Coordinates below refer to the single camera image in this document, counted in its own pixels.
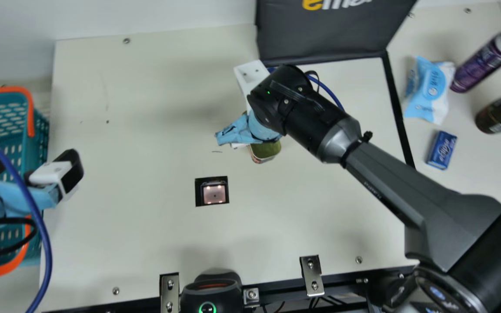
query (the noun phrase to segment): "black backdrop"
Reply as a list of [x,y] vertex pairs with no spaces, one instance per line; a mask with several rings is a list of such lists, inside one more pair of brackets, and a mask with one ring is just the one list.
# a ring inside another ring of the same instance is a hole
[[265,65],[379,55],[416,0],[257,0]]

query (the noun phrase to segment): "black robotic arm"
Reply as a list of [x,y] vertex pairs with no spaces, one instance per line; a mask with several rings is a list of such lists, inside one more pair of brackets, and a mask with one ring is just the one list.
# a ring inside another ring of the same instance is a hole
[[[448,190],[371,144],[297,67],[279,67],[247,99],[263,126],[341,164],[405,224],[405,255],[420,261],[416,284],[434,303],[450,313],[501,313],[498,201]],[[381,303],[386,311],[406,310],[407,295],[396,296],[402,301]]]

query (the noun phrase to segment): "purple can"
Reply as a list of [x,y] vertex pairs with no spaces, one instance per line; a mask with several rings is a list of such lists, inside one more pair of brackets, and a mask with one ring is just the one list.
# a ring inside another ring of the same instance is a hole
[[456,93],[465,93],[500,67],[501,33],[457,69],[451,89]]

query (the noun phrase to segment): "blue box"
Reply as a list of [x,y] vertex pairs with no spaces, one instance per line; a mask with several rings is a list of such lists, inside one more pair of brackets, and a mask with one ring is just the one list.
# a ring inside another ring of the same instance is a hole
[[457,140],[458,138],[451,133],[440,131],[434,140],[426,164],[441,170],[447,169]]

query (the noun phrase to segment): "white wall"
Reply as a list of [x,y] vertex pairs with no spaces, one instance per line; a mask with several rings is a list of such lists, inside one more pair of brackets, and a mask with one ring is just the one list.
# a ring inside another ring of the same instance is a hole
[[[419,6],[495,0],[420,0]],[[49,76],[54,41],[253,23],[254,0],[0,0],[0,80]]]

